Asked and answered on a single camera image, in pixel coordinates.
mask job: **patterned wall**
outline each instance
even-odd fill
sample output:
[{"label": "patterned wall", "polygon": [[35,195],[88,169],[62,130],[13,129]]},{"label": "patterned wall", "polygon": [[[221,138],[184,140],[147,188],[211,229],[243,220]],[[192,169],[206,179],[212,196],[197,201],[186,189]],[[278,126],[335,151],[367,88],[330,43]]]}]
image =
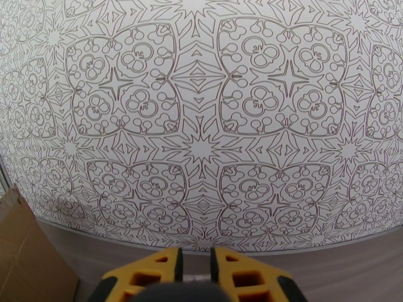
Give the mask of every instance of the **patterned wall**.
[{"label": "patterned wall", "polygon": [[0,154],[35,213],[265,252],[403,217],[403,0],[2,0]]}]

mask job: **decorative wallpaper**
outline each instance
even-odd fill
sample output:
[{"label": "decorative wallpaper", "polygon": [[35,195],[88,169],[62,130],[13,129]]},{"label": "decorative wallpaper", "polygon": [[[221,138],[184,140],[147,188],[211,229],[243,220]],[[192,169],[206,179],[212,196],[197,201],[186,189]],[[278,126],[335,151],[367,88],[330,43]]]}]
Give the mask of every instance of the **decorative wallpaper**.
[{"label": "decorative wallpaper", "polygon": [[35,214],[145,246],[403,220],[403,0],[1,0],[0,154]]}]

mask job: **clover motif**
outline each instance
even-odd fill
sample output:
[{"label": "clover motif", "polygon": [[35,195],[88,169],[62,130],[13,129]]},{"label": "clover motif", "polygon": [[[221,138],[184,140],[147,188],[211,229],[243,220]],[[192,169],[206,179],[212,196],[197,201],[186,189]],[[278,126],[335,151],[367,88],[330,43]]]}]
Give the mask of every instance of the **clover motif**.
[{"label": "clover motif", "polygon": [[262,115],[265,110],[275,110],[279,100],[265,87],[256,87],[252,90],[250,98],[245,99],[242,107],[246,114],[252,117]]},{"label": "clover motif", "polygon": [[125,52],[122,63],[133,72],[142,72],[147,68],[147,61],[153,57],[154,51],[151,45],[139,43],[132,51]]},{"label": "clover motif", "polygon": [[386,192],[392,190],[398,190],[401,188],[403,183],[403,177],[396,171],[392,174],[389,174],[386,180],[383,183],[383,187]]},{"label": "clover motif", "polygon": [[84,55],[80,60],[80,69],[85,72],[89,80],[96,79],[104,67],[105,61],[100,57],[95,58],[91,54]]},{"label": "clover motif", "polygon": [[269,191],[269,187],[266,184],[261,184],[255,179],[242,181],[239,189],[245,194],[246,199],[250,201],[258,200]]},{"label": "clover motif", "polygon": [[365,194],[368,194],[378,186],[378,179],[376,179],[373,175],[366,176],[361,181],[362,191]]},{"label": "clover motif", "polygon": [[114,194],[120,194],[126,188],[126,182],[124,180],[117,179],[111,174],[103,175],[102,183]]},{"label": "clover motif", "polygon": [[150,99],[150,93],[145,90],[137,90],[126,102],[126,107],[131,112],[138,112],[142,117],[151,118],[158,113],[157,103]]},{"label": "clover motif", "polygon": [[383,67],[383,74],[385,75],[386,83],[390,88],[394,88],[401,82],[401,76],[399,71],[397,71],[395,67],[390,63],[387,63]]},{"label": "clover motif", "polygon": [[28,79],[24,82],[24,88],[30,95],[33,95],[36,91],[37,84],[38,84],[38,77],[34,73],[31,73],[28,76]]},{"label": "clover motif", "polygon": [[0,55],[6,55],[14,47],[16,39],[18,39],[15,23],[9,23],[3,29],[0,36]]},{"label": "clover motif", "polygon": [[273,63],[279,56],[279,49],[275,45],[266,45],[259,37],[250,37],[242,43],[242,50],[250,56],[252,65],[263,68]]},{"label": "clover motif", "polygon": [[376,213],[377,215],[382,215],[382,213],[385,213],[386,211],[386,215],[388,214],[388,206],[389,208],[393,207],[393,201],[391,201],[390,203],[388,203],[388,199],[387,198],[381,198],[380,200],[376,201],[374,203],[373,206],[373,212]]},{"label": "clover motif", "polygon": [[28,10],[28,11],[26,11],[26,13],[24,14],[24,16],[21,20],[21,26],[23,26],[24,28],[29,28],[32,26],[34,21],[35,21],[35,15],[32,13],[31,10]]},{"label": "clover motif", "polygon": [[37,106],[31,108],[29,119],[31,122],[35,122],[38,126],[41,126],[45,123],[45,118]]},{"label": "clover motif", "polygon": [[20,111],[14,113],[14,124],[16,128],[22,128],[25,124],[25,118]]},{"label": "clover motif", "polygon": [[311,48],[302,48],[299,56],[304,65],[312,72],[321,72],[323,64],[330,60],[330,52],[321,44],[314,44]]},{"label": "clover motif", "polygon": [[140,186],[147,194],[158,198],[168,188],[168,183],[161,177],[152,177],[148,181],[142,181]]},{"label": "clover motif", "polygon": [[394,3],[393,0],[379,0],[379,4],[385,9],[385,10],[394,10],[396,4]]},{"label": "clover motif", "polygon": [[313,119],[321,119],[327,113],[327,105],[322,102],[322,94],[317,90],[309,91],[298,101],[298,108],[307,112]]},{"label": "clover motif", "polygon": [[8,99],[17,101],[19,98],[19,93],[20,93],[20,89],[18,88],[18,85],[10,83],[8,86],[8,91],[5,92],[5,96]]},{"label": "clover motif", "polygon": [[115,208],[112,210],[112,213],[118,219],[128,219],[135,216],[135,213],[123,203],[117,203]]},{"label": "clover motif", "polygon": [[296,227],[303,221],[299,211],[296,209],[286,212],[279,218],[279,223],[286,224],[289,227]]},{"label": "clover motif", "polygon": [[242,218],[240,218],[236,221],[236,224],[240,228],[247,229],[254,225],[260,224],[263,221],[264,221],[264,218],[260,214],[254,212],[254,211],[249,211],[249,212],[245,212],[243,214]]},{"label": "clover motif", "polygon": [[148,212],[147,217],[150,220],[156,220],[158,223],[167,225],[173,222],[171,216],[167,215],[167,212],[160,207],[154,207],[151,211]]},{"label": "clover motif", "polygon": [[90,98],[90,104],[86,108],[86,114],[91,120],[98,120],[103,114],[110,111],[110,105],[99,95],[93,95]]},{"label": "clover motif", "polygon": [[5,5],[4,13],[7,15],[12,16],[16,13],[18,9],[18,1],[17,0],[7,0]]},{"label": "clover motif", "polygon": [[364,203],[359,203],[349,214],[349,217],[351,219],[356,219],[359,216],[362,216],[365,214],[365,212],[368,210],[367,205]]},{"label": "clover motif", "polygon": [[390,122],[394,122],[397,118],[397,113],[394,106],[390,102],[385,103],[383,110],[379,112],[378,118],[382,125],[387,125]]},{"label": "clover motif", "polygon": [[305,194],[313,187],[313,182],[310,179],[300,179],[296,184],[290,184],[286,187],[286,193],[293,199],[302,199]]}]

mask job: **white surface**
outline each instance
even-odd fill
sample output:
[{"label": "white surface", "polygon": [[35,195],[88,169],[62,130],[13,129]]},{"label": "white surface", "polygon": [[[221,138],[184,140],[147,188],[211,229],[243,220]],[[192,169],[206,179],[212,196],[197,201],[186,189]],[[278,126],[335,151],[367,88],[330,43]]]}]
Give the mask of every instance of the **white surface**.
[{"label": "white surface", "polygon": [[35,213],[203,251],[402,220],[402,0],[2,0],[0,153]]}]

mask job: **ornate line pattern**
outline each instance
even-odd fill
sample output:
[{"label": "ornate line pattern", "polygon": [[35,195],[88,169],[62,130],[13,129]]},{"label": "ornate line pattern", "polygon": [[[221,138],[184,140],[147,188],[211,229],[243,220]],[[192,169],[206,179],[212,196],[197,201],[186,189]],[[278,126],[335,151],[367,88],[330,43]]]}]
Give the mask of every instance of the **ornate line pattern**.
[{"label": "ornate line pattern", "polygon": [[403,222],[403,0],[0,0],[0,155],[35,214],[267,252]]}]

